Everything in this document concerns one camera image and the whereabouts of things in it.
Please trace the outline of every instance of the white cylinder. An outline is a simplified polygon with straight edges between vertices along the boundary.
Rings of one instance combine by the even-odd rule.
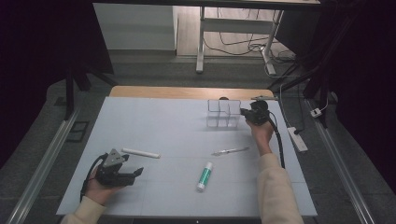
[[[128,154],[134,154],[134,155],[137,155],[137,156],[150,157],[150,158],[154,158],[154,159],[159,159],[161,157],[160,154],[155,154],[155,153],[151,153],[151,152],[144,152],[144,151],[139,151],[139,150],[135,150],[135,149],[129,149],[129,148],[125,148],[125,147],[121,150],[121,152],[128,153]]]

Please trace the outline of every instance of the person's right hand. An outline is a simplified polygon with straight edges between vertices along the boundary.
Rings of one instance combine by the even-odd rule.
[[[260,152],[260,156],[272,153],[270,148],[270,140],[274,132],[274,128],[272,127],[270,122],[265,122],[261,126],[254,125],[250,121],[246,120],[248,126],[250,126],[251,134],[256,141],[257,148]]]

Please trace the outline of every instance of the desk leg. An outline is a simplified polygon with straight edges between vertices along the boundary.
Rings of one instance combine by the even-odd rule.
[[[196,67],[196,73],[198,74],[204,72],[204,27],[205,27],[205,7],[201,7],[197,67]]]
[[[268,70],[268,75],[274,76],[276,75],[275,68],[271,62],[271,57],[270,57],[270,50],[271,50],[271,45],[274,41],[274,37],[276,34],[277,26],[279,25],[280,17],[282,16],[283,11],[279,11],[277,13],[276,19],[273,23],[273,27],[271,30],[270,35],[268,36],[268,42],[265,45],[265,48],[262,50],[262,57],[264,58],[265,61],[265,66],[267,67]]]

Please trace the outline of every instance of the sleeve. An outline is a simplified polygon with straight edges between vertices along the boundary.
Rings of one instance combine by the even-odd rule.
[[[275,154],[268,153],[260,157],[257,184],[262,223],[304,223],[289,175],[280,167]]]
[[[76,212],[66,215],[61,224],[93,224],[105,210],[104,206],[84,196]]]

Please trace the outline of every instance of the clear plastic container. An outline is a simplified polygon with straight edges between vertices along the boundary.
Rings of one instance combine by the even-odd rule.
[[[241,116],[241,101],[208,100],[207,127],[235,128]]]

